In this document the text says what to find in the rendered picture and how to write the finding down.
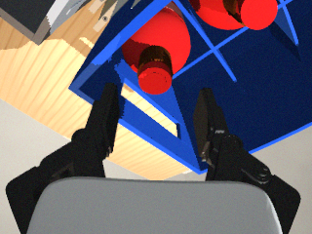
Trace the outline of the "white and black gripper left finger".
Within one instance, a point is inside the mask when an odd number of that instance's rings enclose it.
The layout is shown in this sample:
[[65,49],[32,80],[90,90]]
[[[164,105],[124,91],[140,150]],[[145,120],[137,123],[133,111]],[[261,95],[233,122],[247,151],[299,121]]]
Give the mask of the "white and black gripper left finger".
[[102,161],[113,153],[119,118],[117,85],[105,83],[85,128],[76,130],[69,143],[46,156],[38,167],[8,182],[6,195],[20,234],[27,233],[41,194],[53,181],[73,176],[106,177]]

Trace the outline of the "blue plastic crate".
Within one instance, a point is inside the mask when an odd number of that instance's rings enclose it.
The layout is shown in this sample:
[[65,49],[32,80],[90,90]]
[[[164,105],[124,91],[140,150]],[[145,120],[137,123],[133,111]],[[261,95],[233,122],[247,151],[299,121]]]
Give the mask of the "blue plastic crate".
[[[230,134],[250,154],[312,126],[312,0],[276,0],[276,17],[259,30],[213,27],[188,0],[173,0],[190,35],[190,54],[170,88],[151,95],[139,86],[121,46],[171,1],[128,1],[102,31],[68,90],[93,105],[105,83],[114,83],[119,124],[198,175],[209,166],[199,157],[193,126],[203,88],[212,88]],[[176,124],[176,136],[121,95],[124,82]]]

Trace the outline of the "red bottle with pink label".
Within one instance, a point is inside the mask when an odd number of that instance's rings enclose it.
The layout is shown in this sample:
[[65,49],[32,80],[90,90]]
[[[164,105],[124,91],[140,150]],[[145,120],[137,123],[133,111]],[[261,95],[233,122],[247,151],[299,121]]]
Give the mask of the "red bottle with pink label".
[[180,8],[172,0],[121,47],[141,89],[151,95],[166,92],[190,53],[190,35]]
[[[219,29],[248,27],[259,30],[276,17],[276,0],[188,0],[196,14]],[[232,17],[234,18],[232,18]]]

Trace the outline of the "grey plastic crate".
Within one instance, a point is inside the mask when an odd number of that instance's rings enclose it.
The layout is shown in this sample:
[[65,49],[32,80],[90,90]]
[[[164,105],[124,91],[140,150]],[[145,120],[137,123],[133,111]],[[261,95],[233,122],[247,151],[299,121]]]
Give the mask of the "grey plastic crate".
[[90,1],[92,0],[0,0],[0,18],[40,46]]

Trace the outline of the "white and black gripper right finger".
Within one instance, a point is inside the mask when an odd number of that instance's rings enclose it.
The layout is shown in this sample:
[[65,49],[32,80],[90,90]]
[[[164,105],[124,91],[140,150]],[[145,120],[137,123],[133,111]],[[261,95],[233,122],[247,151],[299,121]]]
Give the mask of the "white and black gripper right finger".
[[239,181],[263,189],[274,206],[283,234],[289,234],[300,194],[272,175],[265,164],[243,149],[244,144],[238,136],[229,133],[212,88],[200,90],[193,123],[199,157],[209,164],[205,181]]

